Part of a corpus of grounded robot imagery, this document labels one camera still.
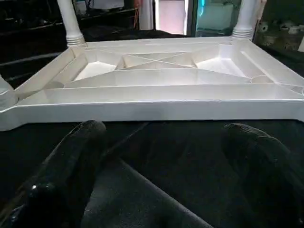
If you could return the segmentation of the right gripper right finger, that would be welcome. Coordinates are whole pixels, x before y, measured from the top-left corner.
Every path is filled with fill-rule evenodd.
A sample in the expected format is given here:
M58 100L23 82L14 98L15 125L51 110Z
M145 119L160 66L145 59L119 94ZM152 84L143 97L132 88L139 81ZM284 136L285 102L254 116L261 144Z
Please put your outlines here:
M277 138L255 127L229 123L221 148L259 228L304 226L304 170Z

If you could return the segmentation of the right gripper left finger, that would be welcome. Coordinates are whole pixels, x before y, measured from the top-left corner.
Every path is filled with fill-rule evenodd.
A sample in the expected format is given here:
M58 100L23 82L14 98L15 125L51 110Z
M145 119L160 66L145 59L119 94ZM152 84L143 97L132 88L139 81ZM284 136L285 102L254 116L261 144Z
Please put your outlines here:
M106 152L103 122L69 132L0 213L2 228L78 228Z

